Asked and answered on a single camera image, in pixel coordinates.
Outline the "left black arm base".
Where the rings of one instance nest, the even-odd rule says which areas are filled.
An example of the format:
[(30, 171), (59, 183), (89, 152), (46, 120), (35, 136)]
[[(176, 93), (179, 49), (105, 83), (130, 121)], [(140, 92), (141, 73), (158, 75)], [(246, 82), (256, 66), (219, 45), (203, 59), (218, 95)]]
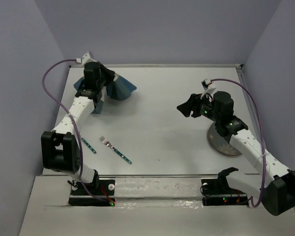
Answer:
[(114, 207), (116, 181), (100, 179), (99, 187), (85, 184), (87, 191), (80, 182), (68, 180), (70, 195), (68, 204), (72, 207)]

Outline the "blue beige checked cloth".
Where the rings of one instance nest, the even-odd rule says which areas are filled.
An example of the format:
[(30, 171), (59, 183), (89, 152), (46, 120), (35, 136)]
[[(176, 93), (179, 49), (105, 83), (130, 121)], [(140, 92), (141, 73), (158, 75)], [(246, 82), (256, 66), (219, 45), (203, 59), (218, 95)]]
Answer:
[[(84, 79), (83, 77), (80, 78), (74, 84), (74, 88), (76, 91), (78, 91), (78, 88), (80, 87), (83, 79)], [(131, 96), (132, 92), (135, 91), (136, 89), (137, 87), (134, 84), (129, 82), (127, 79), (125, 79), (121, 75), (116, 74), (114, 81), (111, 84), (107, 85), (105, 87), (105, 90), (103, 91), (106, 92), (107, 97), (109, 97), (110, 99), (113, 99), (116, 101), (124, 101), (128, 99)], [(98, 102), (97, 105), (95, 105), (95, 108), (92, 114), (101, 114), (103, 105), (104, 105), (104, 94), (102, 95), (100, 102)]]

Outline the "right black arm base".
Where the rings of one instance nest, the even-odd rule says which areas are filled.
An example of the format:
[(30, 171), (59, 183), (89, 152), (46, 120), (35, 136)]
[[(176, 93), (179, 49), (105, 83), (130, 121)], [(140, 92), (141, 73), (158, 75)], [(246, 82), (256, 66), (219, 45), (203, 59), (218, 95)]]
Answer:
[(245, 193), (222, 186), (218, 179), (202, 179), (200, 193), (205, 207), (249, 206), (250, 199)]

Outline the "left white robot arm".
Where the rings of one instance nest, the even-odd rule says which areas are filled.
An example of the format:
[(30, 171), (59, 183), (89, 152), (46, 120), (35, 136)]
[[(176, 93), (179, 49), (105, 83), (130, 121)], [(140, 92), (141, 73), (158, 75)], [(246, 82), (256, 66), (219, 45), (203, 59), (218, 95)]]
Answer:
[(102, 63), (84, 64), (84, 77), (70, 109), (61, 122), (41, 135), (42, 161), (45, 169), (65, 173), (81, 183), (83, 190), (94, 194), (99, 188), (98, 172), (84, 164), (79, 129), (87, 117), (101, 105), (102, 90), (114, 81), (115, 72)]

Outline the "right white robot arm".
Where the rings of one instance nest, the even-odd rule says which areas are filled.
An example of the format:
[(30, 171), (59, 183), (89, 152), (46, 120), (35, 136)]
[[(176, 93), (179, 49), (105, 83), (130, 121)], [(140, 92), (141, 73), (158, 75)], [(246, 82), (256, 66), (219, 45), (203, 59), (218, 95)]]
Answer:
[(251, 198), (258, 198), (274, 216), (295, 207), (295, 170), (266, 151), (248, 126), (234, 115), (234, 101), (229, 93), (218, 91), (213, 97), (193, 93), (186, 102), (177, 106), (177, 110), (185, 117), (204, 116), (213, 121), (217, 133), (261, 175), (261, 180), (253, 181), (241, 174), (238, 168), (224, 169), (218, 173), (216, 181), (220, 192), (240, 190)]

